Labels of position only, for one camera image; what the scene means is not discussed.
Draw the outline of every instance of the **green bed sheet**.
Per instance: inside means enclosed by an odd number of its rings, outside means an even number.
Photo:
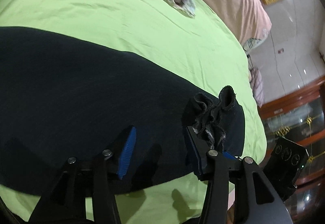
[[[231,85],[245,112],[243,156],[259,163],[266,139],[246,55],[220,18],[202,0],[195,2],[196,16],[188,18],[163,0],[0,0],[0,26],[33,27],[131,51],[216,96]],[[189,174],[116,200],[122,223],[174,224],[200,214],[205,191]],[[24,220],[39,199],[4,186],[0,196]],[[93,217],[91,199],[87,217]]]

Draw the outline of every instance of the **black cloth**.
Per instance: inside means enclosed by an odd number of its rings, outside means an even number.
[[[220,120],[218,125],[225,132],[224,150],[233,156],[242,156],[245,141],[245,115],[238,104],[231,86],[224,87],[219,93]]]
[[[129,125],[137,143],[116,194],[190,173],[182,115],[202,93],[131,52],[0,27],[0,183],[40,195],[69,157],[90,160]]]

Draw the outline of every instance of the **glass cabinet door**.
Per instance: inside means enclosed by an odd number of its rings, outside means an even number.
[[[273,149],[280,136],[299,142],[325,129],[322,101],[318,99],[262,121],[267,139],[267,149]]]
[[[285,201],[285,206],[294,222],[299,219],[299,215],[312,210],[322,196],[321,188],[322,183],[316,183],[316,185],[306,190],[297,190]]]
[[[300,178],[307,177],[325,168],[325,138],[306,147],[310,159],[303,168]]]

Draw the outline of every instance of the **wooden cabinet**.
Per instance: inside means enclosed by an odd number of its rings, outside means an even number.
[[[285,205],[299,222],[324,196],[325,184],[325,76],[259,109],[267,140],[263,167],[278,137],[306,147],[310,159],[296,181],[298,190]]]

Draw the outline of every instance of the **pink pillowcase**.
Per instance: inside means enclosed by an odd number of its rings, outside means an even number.
[[[260,0],[203,0],[248,53],[268,36],[272,23]]]

